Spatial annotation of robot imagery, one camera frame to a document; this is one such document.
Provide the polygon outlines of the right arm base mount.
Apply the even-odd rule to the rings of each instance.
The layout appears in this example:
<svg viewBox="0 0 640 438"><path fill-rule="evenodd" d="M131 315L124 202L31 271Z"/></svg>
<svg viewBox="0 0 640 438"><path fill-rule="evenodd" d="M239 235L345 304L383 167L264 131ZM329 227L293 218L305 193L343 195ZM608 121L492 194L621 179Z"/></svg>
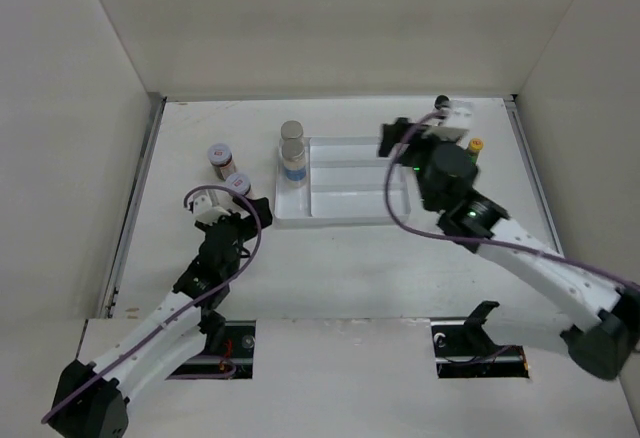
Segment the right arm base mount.
<svg viewBox="0 0 640 438"><path fill-rule="evenodd" d="M440 379L529 378L523 347L497 345L483 329L489 314L498 307L498 302L483 301L467 317L431 321Z"/></svg>

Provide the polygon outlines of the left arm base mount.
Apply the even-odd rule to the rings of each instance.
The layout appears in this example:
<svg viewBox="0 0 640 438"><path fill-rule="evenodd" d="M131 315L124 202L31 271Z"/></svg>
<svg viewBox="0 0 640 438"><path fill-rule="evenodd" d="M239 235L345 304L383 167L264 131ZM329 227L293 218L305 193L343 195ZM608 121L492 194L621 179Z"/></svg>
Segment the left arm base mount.
<svg viewBox="0 0 640 438"><path fill-rule="evenodd" d="M212 311L201 321L204 348L179 366L168 380L237 380L253 376L257 322L227 320Z"/></svg>

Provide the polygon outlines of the silver-lid jar blue label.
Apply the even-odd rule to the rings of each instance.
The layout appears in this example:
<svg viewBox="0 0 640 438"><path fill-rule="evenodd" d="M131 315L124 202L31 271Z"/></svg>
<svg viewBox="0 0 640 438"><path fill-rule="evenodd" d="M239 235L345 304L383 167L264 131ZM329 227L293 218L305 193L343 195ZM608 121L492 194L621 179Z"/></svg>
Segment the silver-lid jar blue label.
<svg viewBox="0 0 640 438"><path fill-rule="evenodd" d="M303 141L304 128L297 120L285 121L280 128L280 136L283 142L286 141Z"/></svg>

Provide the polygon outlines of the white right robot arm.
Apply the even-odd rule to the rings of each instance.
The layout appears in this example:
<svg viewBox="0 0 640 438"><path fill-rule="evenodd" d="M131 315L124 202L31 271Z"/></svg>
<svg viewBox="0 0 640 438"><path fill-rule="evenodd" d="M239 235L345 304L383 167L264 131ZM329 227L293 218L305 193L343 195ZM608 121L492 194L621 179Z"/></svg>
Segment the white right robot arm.
<svg viewBox="0 0 640 438"><path fill-rule="evenodd" d="M443 117L433 112L381 127L377 154L390 161L385 177L396 166L412 169L423 208L439 216L436 233L401 229L460 245L529 285L564 317L546 330L527 330L534 347L565 354L596 378L616 379L639 344L638 284L554 252L475 190L478 166L447 127L429 123Z"/></svg>

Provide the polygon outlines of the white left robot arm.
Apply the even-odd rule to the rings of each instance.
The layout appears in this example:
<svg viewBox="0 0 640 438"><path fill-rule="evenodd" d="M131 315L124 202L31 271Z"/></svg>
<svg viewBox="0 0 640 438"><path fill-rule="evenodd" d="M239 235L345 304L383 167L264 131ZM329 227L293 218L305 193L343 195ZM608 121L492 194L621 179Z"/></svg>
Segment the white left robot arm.
<svg viewBox="0 0 640 438"><path fill-rule="evenodd" d="M196 223L204 240L150 315L102 356L63 369L43 424L63 437L121 437L135 402L191 357L221 351L225 320L216 309L257 254L246 243L259 243L273 222L267 198L234 201L242 213Z"/></svg>

